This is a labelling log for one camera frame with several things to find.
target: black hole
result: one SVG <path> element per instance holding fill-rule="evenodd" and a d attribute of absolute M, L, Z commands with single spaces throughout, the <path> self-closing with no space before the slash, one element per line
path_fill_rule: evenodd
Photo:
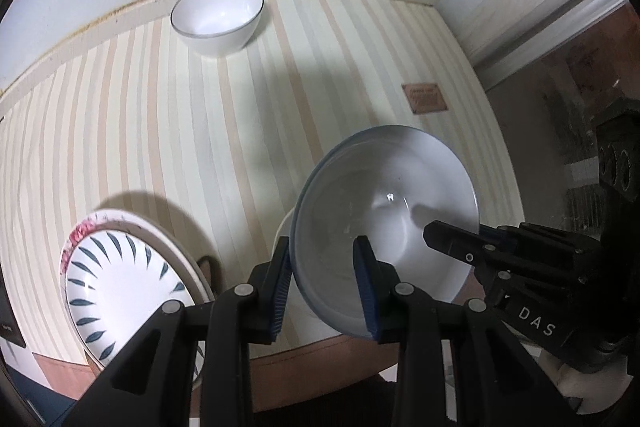
<path fill-rule="evenodd" d="M 602 147 L 600 147 L 600 150 L 598 151 L 598 166 L 600 168 L 600 174 L 604 175 L 607 171 L 607 163 L 604 160 L 604 149 Z"/>
<path fill-rule="evenodd" d="M 151 331 L 113 377 L 112 386 L 128 393 L 145 394 L 159 341 L 160 330 Z"/>
<path fill-rule="evenodd" d="M 500 392 L 513 394 L 530 389 L 533 386 L 533 379 L 509 347 L 492 330 L 486 332 L 486 339 L 494 361 L 495 376 Z"/>
<path fill-rule="evenodd" d="M 607 166 L 606 171 L 611 173 L 611 184 L 616 184 L 616 176 L 618 174 L 616 169 L 616 152 L 613 147 L 609 145 L 607 148 Z"/>
<path fill-rule="evenodd" d="M 631 181 L 631 165 L 629 163 L 629 155 L 626 151 L 623 151 L 620 155 L 620 177 L 622 178 L 622 190 L 629 188 L 629 181 Z"/>

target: silver rivet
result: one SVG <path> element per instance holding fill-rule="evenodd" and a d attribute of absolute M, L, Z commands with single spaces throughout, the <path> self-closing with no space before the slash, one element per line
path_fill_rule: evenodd
<path fill-rule="evenodd" d="M 482 313 L 486 309 L 486 304 L 482 299 L 471 299 L 468 302 L 469 309 L 473 312 Z"/>
<path fill-rule="evenodd" d="M 162 311 L 167 315 L 177 312 L 180 309 L 180 301 L 172 299 L 162 305 Z"/>
<path fill-rule="evenodd" d="M 399 282 L 396 284 L 396 293 L 398 295 L 411 295 L 414 292 L 414 286 L 408 282 Z"/>
<path fill-rule="evenodd" d="M 251 295 L 253 292 L 254 287 L 249 283 L 242 283 L 234 288 L 234 293 L 239 297 L 246 297 L 247 295 Z"/>

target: red floral pattern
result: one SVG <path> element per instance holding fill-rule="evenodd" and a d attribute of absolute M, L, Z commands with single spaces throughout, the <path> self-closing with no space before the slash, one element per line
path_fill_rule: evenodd
<path fill-rule="evenodd" d="M 66 269 L 69 266 L 69 260 L 71 259 L 71 253 L 80 241 L 82 241 L 88 234 L 93 232 L 96 228 L 96 223 L 93 219 L 85 219 L 78 223 L 78 225 L 69 234 L 69 238 L 66 240 L 65 246 L 62 250 L 62 258 L 60 259 L 60 273 L 65 274 Z"/>

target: stacked plates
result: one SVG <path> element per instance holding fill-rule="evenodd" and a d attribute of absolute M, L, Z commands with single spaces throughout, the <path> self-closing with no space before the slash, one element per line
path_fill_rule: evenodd
<path fill-rule="evenodd" d="M 83 219 L 60 256 L 60 287 L 72 330 L 98 367 L 107 365 L 169 300 L 185 306 L 213 299 L 209 284 L 167 233 L 123 210 Z M 204 362 L 198 345 L 194 380 Z"/>

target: plate with leaf pattern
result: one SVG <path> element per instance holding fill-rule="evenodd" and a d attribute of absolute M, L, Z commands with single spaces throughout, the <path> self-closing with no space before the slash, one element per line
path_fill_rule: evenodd
<path fill-rule="evenodd" d="M 194 300 L 173 267 L 141 239 L 121 230 L 96 230 L 72 250 L 65 304 L 86 351 L 104 367 L 169 299 Z M 193 378 L 204 362 L 198 345 Z"/>

